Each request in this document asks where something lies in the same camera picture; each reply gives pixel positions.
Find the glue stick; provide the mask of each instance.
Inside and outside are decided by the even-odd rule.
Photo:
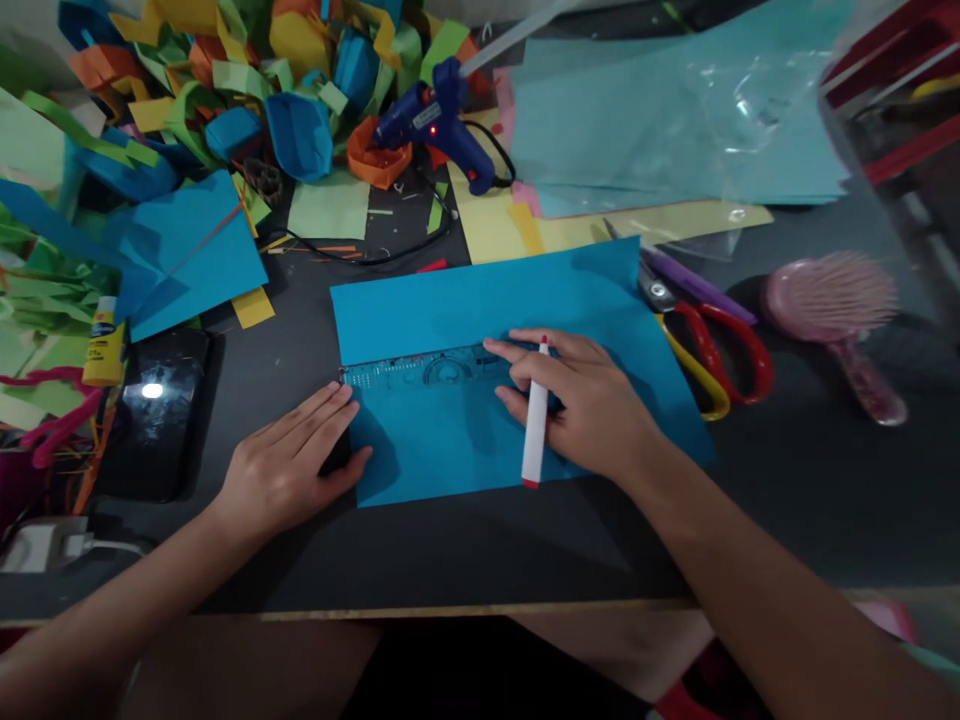
[[[87,362],[83,366],[83,384],[91,387],[113,387],[123,380],[123,331],[113,324],[117,299],[103,295],[93,317]]]

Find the desk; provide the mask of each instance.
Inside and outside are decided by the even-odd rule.
[[[855,248],[880,258],[897,278],[906,314],[870,345],[904,390],[911,420],[898,429],[871,424],[825,351],[762,331],[776,367],[773,394],[710,426],[720,458],[710,472],[761,526],[839,588],[958,584],[960,369],[951,349],[926,329],[932,304],[873,190],[862,175],[848,190],[832,205],[776,212],[775,224],[744,232],[731,263],[692,267],[755,306],[760,278],[798,257]],[[422,195],[422,202],[403,202],[375,191],[371,207],[394,215],[369,216],[367,243],[402,247],[422,237],[429,212]],[[384,274],[413,272],[441,257],[453,266],[469,262],[459,226]],[[168,505],[101,500],[94,528],[158,542],[169,537],[214,497],[240,440],[337,377],[329,288],[379,275],[309,262],[306,253],[266,256],[266,266],[275,318],[246,331],[229,306],[204,318],[208,329],[223,333],[222,347],[187,496]],[[936,382],[904,369],[917,364],[933,367]],[[293,619],[689,601],[656,535],[601,479],[363,510],[354,503],[352,494],[342,498],[276,539],[200,611]],[[131,562],[99,552],[50,576],[0,578],[0,621],[50,618]]]

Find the pink hairbrush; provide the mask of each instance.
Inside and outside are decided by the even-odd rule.
[[[888,426],[907,421],[903,399],[857,347],[861,332],[897,312],[896,285],[879,265],[857,252],[798,260],[767,278],[762,300],[764,314],[784,335],[833,352],[870,417]]]

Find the black phone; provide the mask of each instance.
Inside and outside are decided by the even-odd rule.
[[[183,491],[210,345],[202,330],[178,328],[130,347],[95,494],[168,502]]]

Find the blue glue gun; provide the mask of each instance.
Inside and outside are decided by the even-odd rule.
[[[433,88],[422,80],[410,88],[380,118],[373,136],[378,147],[397,150],[409,142],[431,145],[457,164],[470,181],[470,192],[483,195],[504,186],[493,160],[460,119],[467,82],[455,57],[433,68]]]

